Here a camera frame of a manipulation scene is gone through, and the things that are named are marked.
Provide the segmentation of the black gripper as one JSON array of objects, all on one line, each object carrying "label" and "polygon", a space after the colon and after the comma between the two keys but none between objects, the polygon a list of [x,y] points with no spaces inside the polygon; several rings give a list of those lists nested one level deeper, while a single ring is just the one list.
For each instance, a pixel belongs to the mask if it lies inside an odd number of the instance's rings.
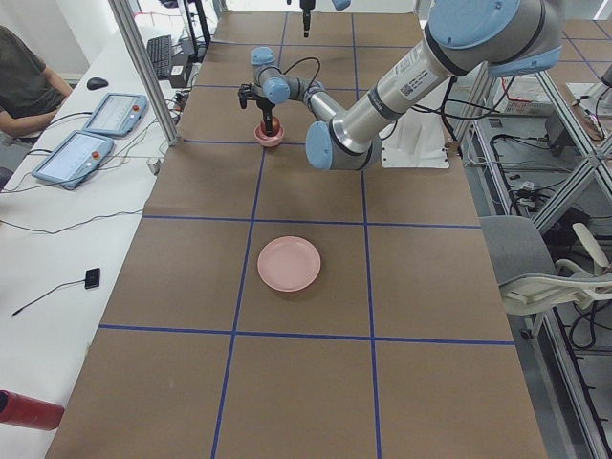
[{"label": "black gripper", "polygon": [[273,134],[273,109],[274,104],[267,98],[261,98],[257,106],[262,111],[263,120],[260,122],[260,129],[263,134]]},{"label": "black gripper", "polygon": [[302,10],[303,36],[307,37],[307,27],[311,26],[311,15],[314,9],[314,0],[300,0],[299,7]]}]

